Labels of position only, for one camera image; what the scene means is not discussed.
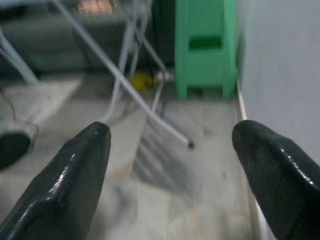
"white marble tile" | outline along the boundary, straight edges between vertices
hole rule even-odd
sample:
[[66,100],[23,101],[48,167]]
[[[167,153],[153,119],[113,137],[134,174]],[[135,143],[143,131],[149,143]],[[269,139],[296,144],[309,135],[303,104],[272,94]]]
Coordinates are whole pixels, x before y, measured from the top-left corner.
[[0,223],[7,217],[17,200],[26,190],[32,177],[19,174],[0,175]]
[[202,201],[248,213],[248,184],[231,137],[205,139],[202,164]]
[[218,209],[199,205],[171,221],[168,240],[225,240],[222,230],[222,215]]
[[129,179],[105,182],[87,239],[119,239],[137,220],[138,183]]
[[138,185],[138,221],[162,237],[167,235],[170,194],[143,183]]

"green plastic step stool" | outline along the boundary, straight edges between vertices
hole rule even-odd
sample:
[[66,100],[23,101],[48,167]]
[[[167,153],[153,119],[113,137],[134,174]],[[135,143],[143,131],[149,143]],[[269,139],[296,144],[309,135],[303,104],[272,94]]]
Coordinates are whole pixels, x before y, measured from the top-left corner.
[[175,81],[179,99],[188,88],[222,86],[226,99],[236,86],[236,0],[176,0]]

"wall baseboard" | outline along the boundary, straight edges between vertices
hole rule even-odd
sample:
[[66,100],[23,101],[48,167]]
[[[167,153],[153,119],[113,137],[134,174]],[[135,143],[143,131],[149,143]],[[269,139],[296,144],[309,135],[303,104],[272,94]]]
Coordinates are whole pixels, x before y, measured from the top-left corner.
[[[242,86],[240,83],[240,80],[237,79],[237,83],[236,83],[237,87],[237,100],[238,100],[238,108],[239,108],[239,117],[241,120],[247,120],[247,112],[246,112],[246,106],[245,106],[245,101],[244,101],[244,96],[243,96],[243,92],[242,92]],[[261,208],[256,200],[256,198],[254,197],[253,193],[251,192],[251,190],[249,189],[252,198],[254,199],[253,201],[251,201],[251,204],[253,206],[251,206],[251,208],[255,208],[254,210],[252,210],[252,214],[255,214],[256,216],[252,216],[252,220],[257,220],[258,223],[255,224],[253,223],[253,226],[256,226],[257,229],[254,229],[255,232],[255,239],[256,240],[274,240],[274,238],[270,238],[269,236],[273,236],[272,233],[270,233],[270,228],[268,226],[268,223],[265,219],[264,214],[261,211]]]

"drying rack leg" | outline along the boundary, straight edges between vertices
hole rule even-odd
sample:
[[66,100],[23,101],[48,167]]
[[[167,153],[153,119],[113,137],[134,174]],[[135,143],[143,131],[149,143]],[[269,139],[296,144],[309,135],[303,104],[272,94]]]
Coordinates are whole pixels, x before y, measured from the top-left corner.
[[79,33],[83,40],[88,44],[96,56],[102,61],[104,66],[110,70],[112,75],[120,81],[126,91],[133,97],[133,99],[146,111],[146,113],[160,126],[166,129],[168,132],[173,134],[177,139],[179,139],[183,144],[189,148],[194,148],[194,143],[184,136],[181,132],[176,130],[169,123],[161,119],[152,109],[147,105],[144,99],[139,95],[139,93],[131,86],[123,73],[117,68],[117,66],[111,61],[111,59],[106,55],[103,49],[96,43],[96,41],[90,36],[90,34],[85,30],[85,28],[79,24],[74,17],[69,13],[69,11],[62,5],[58,0],[52,0],[56,5],[62,15],[72,24],[74,29]]

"marble floor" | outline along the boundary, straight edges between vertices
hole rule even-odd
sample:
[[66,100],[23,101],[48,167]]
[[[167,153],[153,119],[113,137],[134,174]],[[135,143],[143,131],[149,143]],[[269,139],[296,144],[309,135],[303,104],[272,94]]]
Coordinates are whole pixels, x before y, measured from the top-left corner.
[[[36,124],[39,133],[32,150],[0,173],[0,222],[62,145],[103,116],[111,89],[106,74],[44,76],[38,86],[5,89],[16,118]],[[195,149],[124,96],[108,124],[109,164],[88,240],[252,240],[249,188],[231,141],[236,103],[209,90],[180,102],[168,85],[158,112]],[[22,129],[35,136],[34,126],[11,115],[0,96],[0,133]]]

